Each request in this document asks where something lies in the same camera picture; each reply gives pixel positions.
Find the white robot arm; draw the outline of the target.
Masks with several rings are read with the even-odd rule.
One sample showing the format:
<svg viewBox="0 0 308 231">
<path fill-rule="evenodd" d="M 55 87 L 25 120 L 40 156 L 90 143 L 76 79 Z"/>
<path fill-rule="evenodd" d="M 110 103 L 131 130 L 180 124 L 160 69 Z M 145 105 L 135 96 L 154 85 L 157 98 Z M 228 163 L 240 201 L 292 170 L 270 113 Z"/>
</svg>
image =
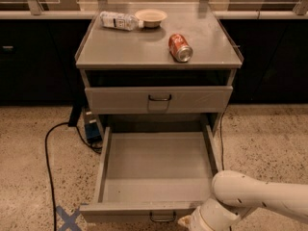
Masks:
<svg viewBox="0 0 308 231">
<path fill-rule="evenodd" d="M 308 222 L 308 186 L 256 180 L 233 170 L 217 173 L 213 196 L 178 220 L 189 231 L 226 231 L 257 208 Z"/>
</svg>

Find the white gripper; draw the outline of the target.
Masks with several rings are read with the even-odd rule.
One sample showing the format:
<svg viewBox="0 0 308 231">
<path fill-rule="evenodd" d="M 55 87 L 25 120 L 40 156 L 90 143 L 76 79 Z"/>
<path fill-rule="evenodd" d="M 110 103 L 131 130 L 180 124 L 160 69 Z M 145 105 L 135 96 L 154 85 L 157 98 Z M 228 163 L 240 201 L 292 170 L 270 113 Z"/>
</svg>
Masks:
<svg viewBox="0 0 308 231">
<path fill-rule="evenodd" d="M 177 223 L 189 231 L 200 231 L 200 218 L 198 215 L 187 215 L 178 219 Z"/>
</svg>

